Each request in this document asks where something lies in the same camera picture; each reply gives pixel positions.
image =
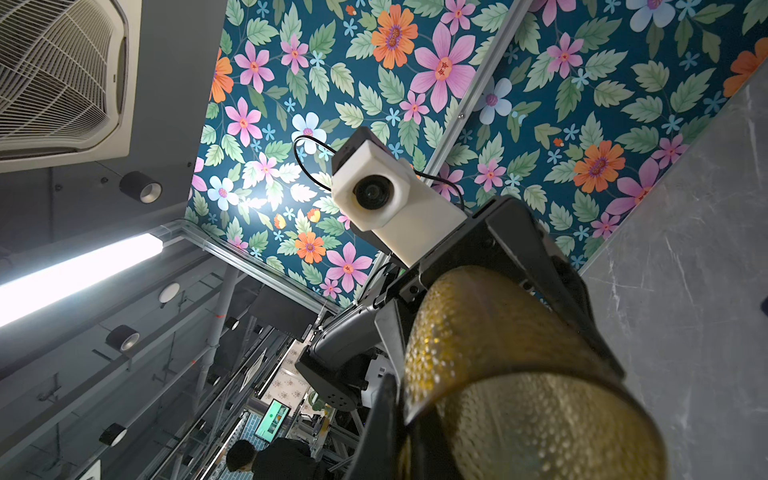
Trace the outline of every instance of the pink flower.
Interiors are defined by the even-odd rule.
[[[329,296],[333,300],[336,299],[337,293],[341,293],[341,289],[339,288],[339,281],[331,280],[330,278],[326,278],[326,282],[320,285],[320,288],[323,289],[323,296]]]
[[[253,135],[253,138],[261,138],[261,129],[255,125],[256,122],[261,120],[261,112],[258,110],[248,111],[248,103],[245,101],[245,98],[240,97],[240,100],[237,101],[237,110],[229,105],[224,110],[227,116],[234,120],[234,122],[227,126],[227,133],[237,135],[240,132],[240,143],[244,147],[250,145],[250,135]]]
[[[463,35],[459,37],[451,49],[451,32],[448,27],[438,23],[432,34],[432,42],[435,44],[437,55],[427,47],[416,49],[416,61],[430,71],[416,74],[411,82],[411,90],[417,94],[423,94],[435,85],[430,102],[432,103],[432,111],[437,113],[448,103],[448,88],[445,84],[451,88],[454,97],[464,98],[467,93],[469,83],[475,76],[475,69],[469,65],[457,64],[466,60],[475,50],[475,36]]]
[[[243,242],[243,238],[238,235],[237,237],[231,238],[228,240],[229,243],[234,245],[235,247],[241,249],[241,250],[247,250],[248,249],[248,242]]]
[[[344,212],[342,212],[341,214],[342,214],[342,215],[341,215],[341,217],[339,217],[337,220],[338,220],[339,222],[341,222],[341,223],[344,223],[344,228],[345,228],[346,230],[349,230],[349,222],[351,222],[351,220],[349,219],[349,217],[348,217],[348,216],[346,216],[346,215],[344,214]]]
[[[463,170],[454,170],[450,175],[448,175],[449,170],[451,168],[448,166],[448,164],[443,164],[442,167],[440,167],[440,178],[445,178],[449,182],[453,182],[454,184],[457,184],[462,177],[464,177],[464,171]],[[456,185],[458,187],[458,191],[462,192],[462,195],[464,194],[464,189],[461,185]],[[448,184],[444,184],[442,182],[435,182],[432,185],[432,188],[437,191],[437,193],[441,194],[443,198],[445,198],[447,201],[451,201],[451,195],[454,195],[455,197],[458,197],[458,193],[456,193],[456,189],[454,187],[451,187]]]
[[[608,237],[619,227],[616,223],[619,223],[620,218],[618,215],[616,217],[609,217],[607,213],[603,212],[600,220],[595,220],[591,223],[592,228],[594,228],[592,236],[595,238],[603,237],[605,240],[608,240]]]
[[[194,164],[194,173],[199,174],[201,171],[203,171],[203,166],[205,165],[205,161],[198,157]],[[208,186],[205,184],[205,180],[203,180],[202,177],[199,175],[192,175],[192,186],[195,190],[198,192],[204,192],[208,190]],[[190,188],[190,196],[187,198],[189,200],[192,198],[192,189]]]
[[[246,164],[246,167],[249,167],[250,164],[254,164],[253,169],[253,175],[256,178],[257,183],[261,182],[266,178],[266,184],[270,185],[272,182],[274,182],[274,177],[279,177],[280,172],[275,168],[275,165],[277,165],[277,159],[267,158],[264,152],[259,152],[259,161],[258,162],[248,162]]]
[[[618,179],[616,186],[629,197],[617,198],[610,202],[605,208],[606,212],[611,215],[621,215],[635,208],[654,187],[656,177],[659,175],[659,166],[653,158],[649,158],[641,165],[638,173],[640,174],[639,185],[629,177]]]
[[[355,280],[357,280],[357,283],[360,285],[363,285],[366,282],[368,276],[360,270],[370,268],[371,263],[373,263],[371,257],[360,257],[355,260],[356,254],[357,250],[355,250],[355,246],[352,245],[352,242],[347,242],[344,246],[343,258],[334,250],[328,252],[328,260],[338,266],[329,268],[326,278],[338,280],[343,276],[344,278],[341,281],[341,286],[345,292],[351,292],[355,288]]]
[[[469,30],[469,18],[467,18],[467,15],[472,15],[475,12],[473,4],[466,5],[466,0],[458,0],[456,2],[454,0],[445,0],[445,8],[448,9],[449,13],[442,14],[440,21],[451,24],[451,35],[456,35],[459,24],[465,30]]]
[[[659,141],[661,150],[656,150],[650,156],[659,160],[659,168],[665,168],[670,162],[675,163],[677,159],[680,158],[680,155],[688,150],[688,146],[682,145],[682,143],[683,135],[678,134],[672,141],[670,141],[669,138],[662,138]]]
[[[571,36],[564,33],[560,37],[560,48],[557,45],[547,48],[547,53],[554,59],[549,63],[547,71],[555,73],[557,70],[560,70],[560,76],[566,78],[571,71],[571,66],[577,67],[584,63],[581,60],[581,55],[574,55],[577,51],[581,50],[583,44],[584,40],[581,38],[574,40],[573,44],[571,44]]]
[[[544,14],[541,18],[544,20],[544,25],[549,26],[558,15],[558,5],[563,12],[572,12],[576,9],[576,0],[534,0],[528,11],[538,12],[541,7],[544,7]]]
[[[403,100],[400,102],[400,108],[405,112],[402,116],[403,121],[408,121],[413,118],[413,121],[416,122],[417,125],[422,123],[422,115],[429,113],[429,107],[422,105],[425,97],[426,95],[424,94],[419,94],[419,96],[416,97],[416,94],[412,91],[408,92],[408,101]]]
[[[299,65],[304,68],[310,66],[310,63],[304,58],[304,55],[309,51],[310,46],[306,43],[299,44],[299,40],[296,38],[295,34],[291,35],[290,43],[282,41],[280,42],[280,46],[283,47],[283,51],[286,52],[280,63],[283,65],[290,64],[290,70],[294,75],[299,73]]]
[[[235,55],[235,63],[240,68],[246,68],[243,73],[240,74],[240,83],[248,85],[253,79],[253,88],[261,93],[264,89],[263,78],[266,81],[272,81],[275,79],[275,75],[272,71],[264,67],[270,60],[270,52],[268,50],[262,50],[259,52],[259,56],[256,56],[256,49],[250,41],[245,43],[245,53],[248,55]]]
[[[498,160],[495,158],[489,161],[488,165],[478,164],[478,172],[480,172],[480,175],[475,177],[475,183],[482,184],[485,182],[483,188],[485,188],[486,192],[489,192],[491,191],[492,184],[496,187],[502,185],[502,175],[506,171],[506,168],[498,166]]]

